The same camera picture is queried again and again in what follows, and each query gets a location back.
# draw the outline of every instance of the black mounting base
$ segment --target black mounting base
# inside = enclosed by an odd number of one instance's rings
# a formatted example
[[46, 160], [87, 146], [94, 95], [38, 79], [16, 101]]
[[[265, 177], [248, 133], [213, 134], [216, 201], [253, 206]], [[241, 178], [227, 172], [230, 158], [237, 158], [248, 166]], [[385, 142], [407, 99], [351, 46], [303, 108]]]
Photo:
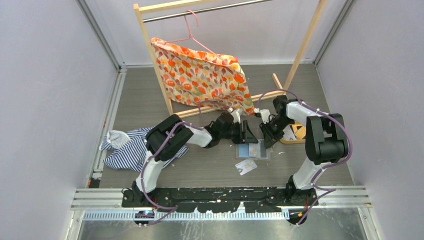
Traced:
[[[159, 187], [148, 193], [150, 199], [164, 206], [178, 206], [179, 213], [213, 213], [235, 212], [243, 202], [246, 213], [277, 213], [278, 206], [299, 206], [305, 210], [316, 198], [315, 189], [293, 194], [290, 198], [281, 187]], [[122, 207], [152, 207], [134, 181], [132, 189], [123, 191]]]

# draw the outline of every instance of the wooden clothes rack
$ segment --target wooden clothes rack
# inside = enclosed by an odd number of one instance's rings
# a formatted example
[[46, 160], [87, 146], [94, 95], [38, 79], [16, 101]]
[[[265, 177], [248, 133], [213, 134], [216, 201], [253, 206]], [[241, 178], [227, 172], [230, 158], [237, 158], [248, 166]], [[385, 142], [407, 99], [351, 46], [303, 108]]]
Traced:
[[[157, 81], [159, 82], [160, 90], [162, 91], [163, 98], [165, 99], [165, 103], [166, 103], [166, 107], [168, 109], [169, 115], [177, 114], [180, 118], [186, 118], [186, 117], [198, 115], [199, 112], [198, 112], [197, 107], [194, 108], [194, 109], [186, 110], [186, 111], [180, 111], [180, 112], [174, 112], [173, 111], [171, 100], [167, 97], [165, 86], [164, 86], [164, 83], [161, 79], [161, 75], [160, 75], [160, 72], [159, 72], [159, 65], [156, 62], [154, 49], [151, 46], [151, 39], [149, 37], [149, 33], [146, 29], [145, 23], [160, 21], [160, 20], [170, 19], [170, 18], [177, 18], [177, 17], [189, 15], [191, 13], [190, 12], [182, 12], [182, 13], [171, 14], [171, 15], [166, 15], [166, 16], [161, 16], [161, 17], [147, 18], [147, 19], [144, 19], [143, 15], [149, 14], [149, 13], [161, 12], [161, 11], [165, 11], [165, 10], [171, 10], [171, 9], [177, 9], [177, 8], [190, 7], [190, 6], [194, 6], [194, 5], [218, 2], [218, 1], [222, 1], [222, 0], [179, 0], [179, 1], [172, 1], [172, 2], [161, 3], [161, 4], [156, 4], [156, 5], [150, 5], [150, 6], [143, 6], [143, 7], [139, 7], [138, 4], [134, 4], [135, 15], [137, 16], [138, 23], [140, 24], [141, 32], [143, 34], [148, 53], [150, 55], [151, 63], [153, 64], [154, 72], [156, 73]], [[198, 14], [198, 13], [216, 11], [216, 10], [227, 9], [227, 8], [234, 8], [234, 7], [245, 6], [245, 5], [250, 5], [250, 4], [268, 2], [268, 1], [272, 1], [272, 0], [251, 0], [251, 1], [241, 2], [241, 3], [230, 4], [230, 5], [224, 5], [224, 6], [207, 8], [207, 9], [195, 10], [193, 12]], [[290, 69], [290, 72], [288, 73], [287, 79], [285, 80], [284, 86], [281, 85], [279, 79], [277, 78], [277, 75], [275, 73], [272, 74], [272, 78], [273, 78], [275, 85], [277, 86], [278, 89], [288, 89], [290, 84], [292, 83], [292, 80], [293, 80], [293, 77], [295, 76], [296, 70], [298, 69], [298, 66], [299, 66], [299, 64], [302, 60], [302, 57], [303, 57], [303, 55], [304, 55], [304, 53], [305, 53], [305, 51], [308, 47], [308, 44], [309, 44], [309, 42], [312, 38], [312, 35], [313, 35], [313, 33], [314, 33], [314, 31], [317, 27], [318, 21], [319, 21], [322, 13], [324, 11], [324, 8], [325, 8], [327, 2], [328, 2], [328, 0], [319, 0], [318, 5], [316, 6], [315, 12], [312, 16], [312, 19], [309, 23], [309, 27], [306, 31], [306, 34], [303, 37], [303, 41], [300, 45], [300, 49], [297, 52], [296, 58], [294, 59], [294, 63], [291, 66], [291, 69]], [[275, 98], [276, 96], [285, 95], [285, 94], [286, 93], [282, 92], [282, 91], [272, 91], [272, 92], [265, 94], [262, 97], [262, 100]], [[258, 99], [261, 95], [262, 94], [251, 96], [252, 101], [253, 102], [258, 101]], [[200, 109], [201, 109], [202, 113], [208, 113], [208, 112], [218, 110], [217, 108], [213, 108], [213, 107], [209, 107], [209, 106], [203, 106]]]

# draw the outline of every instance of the pink clothes hanger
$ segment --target pink clothes hanger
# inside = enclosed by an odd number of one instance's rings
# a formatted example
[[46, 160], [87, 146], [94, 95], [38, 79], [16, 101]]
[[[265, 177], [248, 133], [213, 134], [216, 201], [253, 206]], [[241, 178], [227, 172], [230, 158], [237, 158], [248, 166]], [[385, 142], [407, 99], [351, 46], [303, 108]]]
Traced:
[[[198, 16], [196, 15], [196, 13], [194, 13], [192, 10], [187, 10], [187, 12], [190, 12], [190, 13], [192, 13], [194, 15], [194, 17], [196, 18], [197, 27], [199, 27], [199, 20], [198, 20]], [[196, 40], [196, 38], [193, 36], [192, 30], [190, 29], [190, 25], [189, 25], [189, 22], [187, 21], [186, 16], [184, 16], [184, 19], [185, 19], [185, 24], [187, 25], [187, 28], [188, 28], [188, 37], [187, 38], [184, 38], [184, 39], [173, 40], [173, 41], [165, 41], [165, 43], [175, 43], [175, 42], [180, 42], [180, 41], [185, 41], [185, 40], [193, 39], [197, 44], [199, 44], [204, 49], [208, 50], [210, 53], [214, 54], [219, 59], [221, 59], [223, 63], [226, 62], [218, 54], [216, 54], [215, 52], [213, 52], [212, 50], [210, 50], [209, 48], [207, 48], [205, 45], [201, 44], [198, 40]]]

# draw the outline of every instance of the small card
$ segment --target small card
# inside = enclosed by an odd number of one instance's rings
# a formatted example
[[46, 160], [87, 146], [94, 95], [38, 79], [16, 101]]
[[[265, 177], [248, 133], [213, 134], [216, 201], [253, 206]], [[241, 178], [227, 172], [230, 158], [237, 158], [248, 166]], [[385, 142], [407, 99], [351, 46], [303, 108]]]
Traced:
[[285, 140], [292, 141], [296, 140], [295, 134], [292, 130], [292, 127], [290, 125], [287, 125], [283, 130], [284, 135], [282, 136]]
[[240, 175], [245, 175], [248, 172], [252, 171], [253, 169], [257, 168], [258, 165], [256, 165], [256, 163], [255, 163], [255, 161], [253, 161], [253, 159], [246, 159], [246, 160], [243, 160], [243, 161], [237, 163], [235, 165], [235, 167], [237, 168], [238, 173]]

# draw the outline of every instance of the gray floor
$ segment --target gray floor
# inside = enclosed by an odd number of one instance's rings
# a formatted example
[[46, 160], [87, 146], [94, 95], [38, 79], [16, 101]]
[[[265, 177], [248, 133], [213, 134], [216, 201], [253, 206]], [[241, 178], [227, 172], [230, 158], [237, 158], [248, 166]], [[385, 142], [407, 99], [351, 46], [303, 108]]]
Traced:
[[[290, 71], [291, 65], [245, 65], [243, 71], [247, 77], [252, 95], [276, 89], [272, 73], [276, 73], [281, 84]], [[328, 106], [315, 67], [301, 64], [289, 88], [309, 105], [328, 112]], [[272, 99], [261, 102], [261, 108], [267, 107], [272, 113]], [[173, 103], [174, 112], [192, 109], [179, 103]], [[203, 114], [205, 123], [200, 123], [199, 116], [184, 118], [196, 126], [207, 125], [215, 120], [220, 111]], [[169, 116], [159, 83], [153, 68], [130, 68], [126, 74], [122, 96], [114, 123], [114, 130], [129, 131], [137, 128], [151, 127]], [[244, 116], [250, 129], [258, 138], [262, 138], [259, 123], [254, 116]], [[222, 140], [211, 149], [189, 146], [183, 158], [165, 168], [158, 179], [158, 187], [234, 187], [234, 186], [285, 186], [305, 160], [304, 144], [276, 143], [271, 149], [270, 160], [256, 160], [257, 168], [240, 176], [235, 164], [241, 159], [235, 158], [236, 146], [230, 140]], [[101, 188], [130, 187], [138, 173], [132, 170], [113, 170], [104, 166], [100, 181]], [[348, 167], [333, 167], [318, 180], [320, 185], [352, 185]]]

